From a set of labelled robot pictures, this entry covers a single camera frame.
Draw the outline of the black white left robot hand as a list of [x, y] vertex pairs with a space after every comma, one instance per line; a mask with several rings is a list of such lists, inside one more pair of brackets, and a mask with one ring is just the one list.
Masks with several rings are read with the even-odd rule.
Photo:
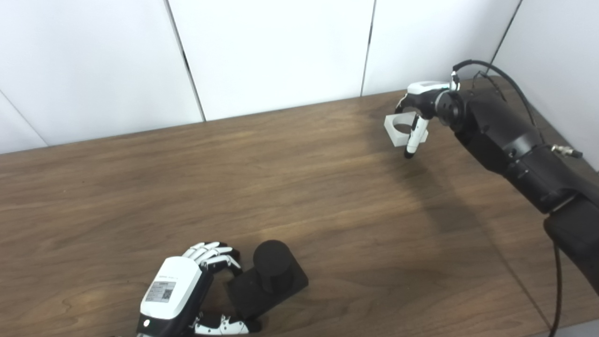
[[208, 314], [201, 305], [214, 275], [242, 274], [240, 253], [223, 242], [199, 242], [180, 256], [166, 258], [140, 304], [138, 337], [215, 337], [258, 333], [258, 321]]

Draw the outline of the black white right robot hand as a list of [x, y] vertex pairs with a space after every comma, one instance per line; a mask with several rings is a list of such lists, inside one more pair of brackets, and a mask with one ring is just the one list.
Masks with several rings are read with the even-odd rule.
[[437, 99], [450, 88], [450, 83], [441, 81], [420, 81], [411, 83], [407, 87], [406, 94], [395, 108], [396, 114], [406, 113], [409, 109], [416, 111], [404, 150], [405, 158], [411, 159], [415, 155], [419, 144], [427, 134], [429, 121], [436, 116]]

